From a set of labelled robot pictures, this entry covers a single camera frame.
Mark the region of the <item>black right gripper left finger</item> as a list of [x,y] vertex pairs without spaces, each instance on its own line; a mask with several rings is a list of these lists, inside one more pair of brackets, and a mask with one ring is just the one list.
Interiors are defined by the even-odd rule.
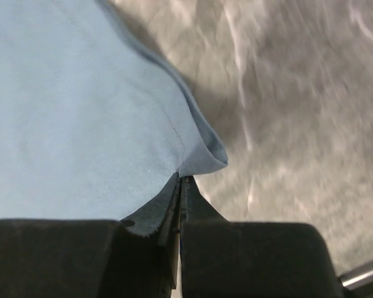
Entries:
[[0,297],[170,297],[181,180],[122,220],[0,220]]

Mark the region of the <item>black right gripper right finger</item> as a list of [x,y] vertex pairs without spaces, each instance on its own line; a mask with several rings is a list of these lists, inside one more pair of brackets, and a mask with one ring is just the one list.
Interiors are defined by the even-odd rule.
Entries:
[[230,222],[183,178],[184,297],[342,297],[328,247],[312,225]]

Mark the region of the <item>grey-blue polo shirt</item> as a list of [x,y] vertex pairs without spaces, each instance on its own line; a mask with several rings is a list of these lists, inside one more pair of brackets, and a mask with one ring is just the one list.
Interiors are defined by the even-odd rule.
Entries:
[[227,166],[177,71],[105,1],[0,1],[0,219],[119,220]]

